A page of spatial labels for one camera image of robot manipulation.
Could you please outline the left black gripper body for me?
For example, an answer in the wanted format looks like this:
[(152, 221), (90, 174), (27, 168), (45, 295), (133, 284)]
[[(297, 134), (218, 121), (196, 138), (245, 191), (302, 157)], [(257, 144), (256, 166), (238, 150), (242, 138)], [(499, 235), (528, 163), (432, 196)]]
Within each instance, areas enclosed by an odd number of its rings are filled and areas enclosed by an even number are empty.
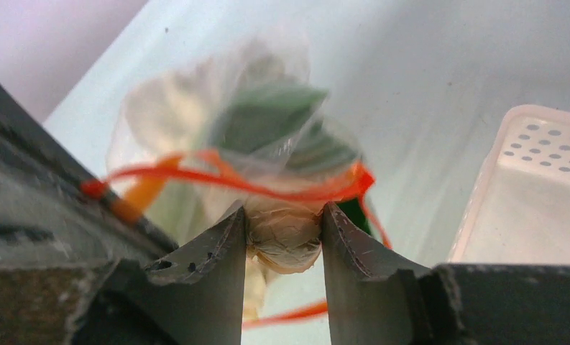
[(0, 85), (0, 344), (171, 344), (110, 291), (161, 253), (86, 200), (87, 176)]

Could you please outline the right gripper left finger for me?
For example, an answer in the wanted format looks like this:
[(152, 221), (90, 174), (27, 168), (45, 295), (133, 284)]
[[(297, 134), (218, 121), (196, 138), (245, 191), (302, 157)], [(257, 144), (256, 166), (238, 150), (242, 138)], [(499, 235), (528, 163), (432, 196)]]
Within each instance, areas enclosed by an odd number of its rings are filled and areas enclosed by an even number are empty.
[(246, 259), (240, 204), (148, 272), (144, 306), (177, 344), (239, 344)]

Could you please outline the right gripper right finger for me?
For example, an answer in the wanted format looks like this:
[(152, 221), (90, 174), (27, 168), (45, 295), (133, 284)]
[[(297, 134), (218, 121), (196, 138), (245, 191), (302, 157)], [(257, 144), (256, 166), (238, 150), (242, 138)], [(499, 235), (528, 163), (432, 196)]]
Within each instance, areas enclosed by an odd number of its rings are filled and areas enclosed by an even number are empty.
[(431, 343), (419, 283), (429, 268), (384, 247), (334, 203), (321, 226), (331, 343)]

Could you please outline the clear zip top bag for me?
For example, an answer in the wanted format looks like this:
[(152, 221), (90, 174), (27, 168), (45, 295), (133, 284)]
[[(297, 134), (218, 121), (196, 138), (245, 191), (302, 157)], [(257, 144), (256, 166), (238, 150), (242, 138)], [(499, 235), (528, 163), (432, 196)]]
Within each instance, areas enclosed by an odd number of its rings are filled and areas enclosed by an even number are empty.
[(181, 244), (240, 202), (246, 328), (327, 314), (325, 300), (259, 314), (275, 278), (316, 263), (327, 203), (390, 242), (366, 199), (374, 175), (357, 141), (324, 114), (328, 90), (310, 71), (306, 38), (279, 30), (150, 78), (122, 101), (107, 176), (81, 185), (94, 198), (114, 189), (116, 215), (149, 219)]

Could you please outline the green bok choy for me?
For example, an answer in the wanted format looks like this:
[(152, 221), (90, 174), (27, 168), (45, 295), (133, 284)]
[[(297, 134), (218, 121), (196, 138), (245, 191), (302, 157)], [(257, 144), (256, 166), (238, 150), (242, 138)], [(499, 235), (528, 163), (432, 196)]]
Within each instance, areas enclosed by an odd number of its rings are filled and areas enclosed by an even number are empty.
[(297, 83), (237, 91), (207, 126), (198, 163), (213, 180), (169, 182), (150, 212), (165, 229), (201, 228), (233, 201), (265, 197), (295, 205), (328, 202), (368, 227), (360, 199), (374, 180), (359, 150), (319, 113), (327, 93)]

